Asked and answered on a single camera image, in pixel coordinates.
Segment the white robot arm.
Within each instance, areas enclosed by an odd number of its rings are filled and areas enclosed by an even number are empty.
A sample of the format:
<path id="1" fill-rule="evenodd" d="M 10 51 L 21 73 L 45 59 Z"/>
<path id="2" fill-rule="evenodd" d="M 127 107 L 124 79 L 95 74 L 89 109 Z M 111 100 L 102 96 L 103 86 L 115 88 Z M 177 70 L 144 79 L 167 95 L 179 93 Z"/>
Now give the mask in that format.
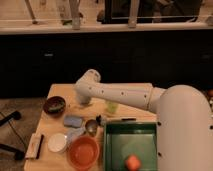
<path id="1" fill-rule="evenodd" d="M 74 88 L 81 105 L 100 98 L 156 114 L 158 171 L 213 171 L 213 111 L 198 89 L 103 83 L 94 69 Z"/>

